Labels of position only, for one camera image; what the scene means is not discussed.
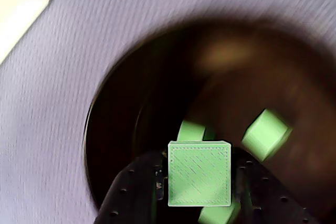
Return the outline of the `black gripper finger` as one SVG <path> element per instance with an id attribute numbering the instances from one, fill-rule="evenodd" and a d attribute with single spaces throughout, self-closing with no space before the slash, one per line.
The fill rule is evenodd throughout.
<path id="1" fill-rule="evenodd" d="M 287 188 L 245 150 L 232 152 L 233 223 L 319 223 Z"/>
<path id="2" fill-rule="evenodd" d="M 164 155 L 137 157 L 113 180 L 94 223 L 156 223 L 157 203 L 164 198 Z"/>

